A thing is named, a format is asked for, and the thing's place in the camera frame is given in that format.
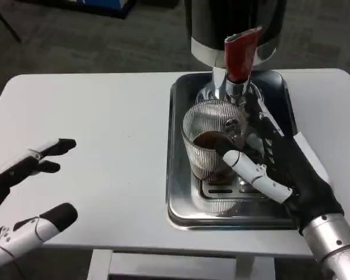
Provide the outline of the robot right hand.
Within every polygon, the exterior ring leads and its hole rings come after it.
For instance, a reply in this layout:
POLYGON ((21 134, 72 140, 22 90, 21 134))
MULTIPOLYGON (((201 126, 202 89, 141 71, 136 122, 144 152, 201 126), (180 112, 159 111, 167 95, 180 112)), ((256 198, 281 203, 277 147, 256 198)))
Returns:
POLYGON ((331 186, 318 174, 300 145, 292 105, 288 96, 280 103, 284 118, 276 120, 260 97, 246 94, 244 109, 248 123, 258 131, 265 151, 271 156, 269 164, 279 173, 276 181, 264 165, 254 163, 246 154, 229 141, 216 141, 215 150, 223 161, 240 177, 266 197, 282 204, 298 231, 319 216, 344 214, 331 186))

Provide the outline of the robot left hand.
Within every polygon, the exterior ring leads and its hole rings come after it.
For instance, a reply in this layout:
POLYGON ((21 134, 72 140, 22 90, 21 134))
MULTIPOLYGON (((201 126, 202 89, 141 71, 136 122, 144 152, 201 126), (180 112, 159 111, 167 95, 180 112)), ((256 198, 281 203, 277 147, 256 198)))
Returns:
MULTIPOLYGON (((58 163, 46 160, 46 157, 64 155, 75 147, 74 139, 58 138, 38 148, 26 149, 22 155, 0 167, 0 206, 11 188, 28 177, 60 170, 58 163)), ((42 214, 19 221, 13 227, 1 226, 0 266, 40 247, 70 227, 77 218, 75 207, 65 202, 42 214)))

